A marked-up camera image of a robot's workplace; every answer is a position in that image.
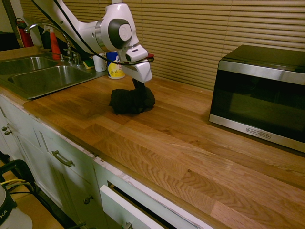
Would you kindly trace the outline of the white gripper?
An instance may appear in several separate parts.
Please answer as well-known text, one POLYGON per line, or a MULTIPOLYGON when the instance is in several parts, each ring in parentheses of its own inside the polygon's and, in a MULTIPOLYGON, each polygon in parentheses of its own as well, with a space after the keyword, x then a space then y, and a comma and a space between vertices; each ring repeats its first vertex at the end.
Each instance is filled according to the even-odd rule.
POLYGON ((138 63, 132 66, 122 65, 122 70, 126 75, 132 77, 135 89, 139 87, 141 93, 146 92, 144 83, 152 79, 151 67, 148 62, 138 63))

